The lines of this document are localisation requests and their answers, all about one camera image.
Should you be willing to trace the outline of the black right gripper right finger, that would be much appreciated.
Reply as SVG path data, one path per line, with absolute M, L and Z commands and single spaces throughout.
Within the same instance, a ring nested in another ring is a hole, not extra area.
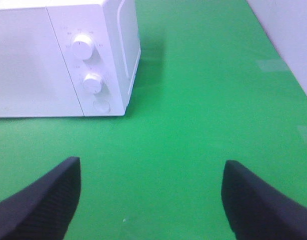
M 307 240 L 307 207 L 236 160 L 225 162 L 222 205 L 238 240 Z

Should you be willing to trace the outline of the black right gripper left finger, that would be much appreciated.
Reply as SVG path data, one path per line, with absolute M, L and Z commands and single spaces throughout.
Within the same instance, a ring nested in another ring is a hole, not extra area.
M 81 195 L 80 158 L 71 156 L 0 202 L 0 240 L 62 240 Z

